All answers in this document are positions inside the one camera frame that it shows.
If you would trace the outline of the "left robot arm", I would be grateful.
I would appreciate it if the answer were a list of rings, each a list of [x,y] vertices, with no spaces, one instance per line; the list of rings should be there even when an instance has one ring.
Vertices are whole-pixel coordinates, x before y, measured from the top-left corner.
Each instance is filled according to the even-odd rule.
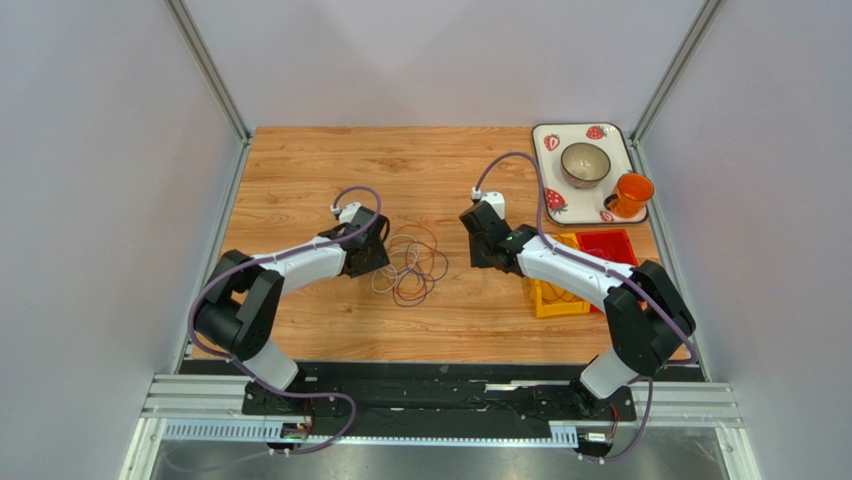
[[[223,254],[189,316],[190,331],[218,347],[265,388],[287,390],[297,363],[271,339],[280,299],[314,282],[357,278],[389,265],[389,219],[358,202],[336,214],[339,224],[277,253]]]

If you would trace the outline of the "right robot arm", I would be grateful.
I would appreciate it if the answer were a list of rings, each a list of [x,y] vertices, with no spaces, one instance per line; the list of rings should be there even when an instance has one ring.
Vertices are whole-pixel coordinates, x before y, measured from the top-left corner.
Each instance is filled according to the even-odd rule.
[[[607,261],[560,244],[533,226],[511,228],[484,199],[460,220],[472,266],[553,284],[605,314],[611,345],[573,381],[582,399],[607,399],[634,379],[654,376],[680,348],[693,350],[695,320],[660,264]]]

